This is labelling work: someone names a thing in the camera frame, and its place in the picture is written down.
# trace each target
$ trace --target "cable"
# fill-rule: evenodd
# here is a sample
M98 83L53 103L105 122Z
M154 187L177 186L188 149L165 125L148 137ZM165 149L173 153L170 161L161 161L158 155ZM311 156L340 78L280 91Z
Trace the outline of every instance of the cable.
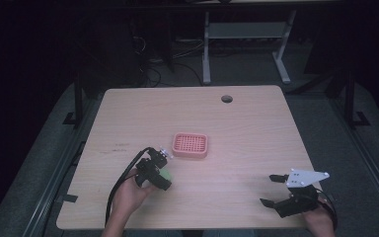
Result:
M322 203L319 201L319 203L321 204L321 206L328 212L332 215L332 221L334 222L334 230L337 229L338 227L338 213L337 213L337 210L335 209L335 205L334 203L332 202L332 200L329 198L329 196L323 192L322 190L319 190L317 188L315 188L316 191L319 191L322 195L325 196L326 200L329 202L329 204L331 206L328 206L326 203Z
M175 65L182 66L182 67L186 67L187 69L191 70L191 71L193 72L193 74L195 74L196 78L198 79L199 85L200 85L200 86L204 86L204 84L202 83L201 78L198 76L198 74L196 73L196 71L195 71L192 67L190 67L190 66L188 66L188 65L185 65L185 64L178 63L178 62L176 62L176 63L174 63L174 64L175 64Z
M144 152L148 151L151 149L150 147L146 147L143 150L141 150L136 157L130 162L130 164L127 166L127 168L124 170L122 175L118 178L116 181L115 185L113 186L113 189L110 192L109 200L107 202L107 209L106 209L106 225L107 222L109 221L110 214L111 214L111 206L113 203L113 198L115 195L115 192L118 190L119 186L127 179L127 175L130 172L130 170L133 168L133 166L137 163L137 161L141 158L141 156L144 154Z
M154 69L154 68L149 67L149 68L147 68L147 69L148 69L148 70L152 70L152 71L154 71L156 74L158 74L158 81L156 82L156 84L155 84L154 86L152 86L152 85L150 84L150 82L153 82L152 79L150 79L150 77L147 77L147 81L149 82L150 87L155 88L155 87L157 87L157 86L161 83L162 74L161 74L158 70L156 70L156 69Z

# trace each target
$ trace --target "floor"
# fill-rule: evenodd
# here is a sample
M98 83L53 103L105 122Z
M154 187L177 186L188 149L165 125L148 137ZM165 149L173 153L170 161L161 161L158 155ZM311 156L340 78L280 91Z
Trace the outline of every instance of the floor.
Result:
M186 48L196 47L197 42L192 45ZM312 45L291 43L283 61L292 82L282 84L271 56L276 46L264 41L252 48L236 43L213 49L210 86L278 85L288 92L318 76L303 73ZM175 50L183 47L177 44ZM177 56L174 62L175 72L154 63L145 86L200 86L199 51ZM327 85L325 81L301 95L286 95L288 106L315 170L332 174L322 187L337 200L337 235L379 236L379 173L373 169L375 165L379 171L379 111L371 95L356 85L355 110L363 112L371 125L351 129L342 118L343 96L328 99L324 94ZM74 111L73 86L66 89L0 206L0 236L101 235L101 230L61 230L55 220L61 208L60 196L67 192L102 97L84 98L84 120L74 129L63 124L66 115ZM260 236L310 234L303 229L267 229L261 230Z

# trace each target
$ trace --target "tabletop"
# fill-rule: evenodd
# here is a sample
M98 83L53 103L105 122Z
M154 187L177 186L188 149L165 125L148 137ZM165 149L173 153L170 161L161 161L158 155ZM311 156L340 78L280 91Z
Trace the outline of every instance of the tabletop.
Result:
M277 86L108 90L68 190L78 198L64 202L57 226L104 228L108 196L126 166L145 147L171 151L178 132L205 134L207 156L168 160L171 187L148 197L126 228L304 226L300 215L280 218L260 202L288 198L269 175L313 170Z

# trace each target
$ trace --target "human hand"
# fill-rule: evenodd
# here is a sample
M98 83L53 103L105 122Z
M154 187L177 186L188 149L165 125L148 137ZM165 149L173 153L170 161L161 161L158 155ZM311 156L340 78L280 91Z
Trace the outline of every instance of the human hand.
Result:
M137 170L132 169L126 180L119 186L118 190L115 192L113 198L113 210L114 213L122 213L125 215L130 215L134 212L143 201L155 190L156 188L153 185L150 185L146 188L140 188L137 186L134 176L137 175Z
M302 213L306 221L307 229L315 237L335 237L334 224L330 214L319 205L314 210L309 210Z
M132 169L126 180L119 186L115 192L112 204L112 213L106 228L103 231L103 237L120 237L128 217L136 210L143 201L157 188L150 185L146 188L137 186L134 176L137 170Z

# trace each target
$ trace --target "red grid tray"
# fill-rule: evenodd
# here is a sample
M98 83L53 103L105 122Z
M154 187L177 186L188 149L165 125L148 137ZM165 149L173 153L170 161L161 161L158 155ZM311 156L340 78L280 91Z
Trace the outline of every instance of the red grid tray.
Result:
M195 133L177 133L172 151L178 157L205 158L207 156L207 136Z

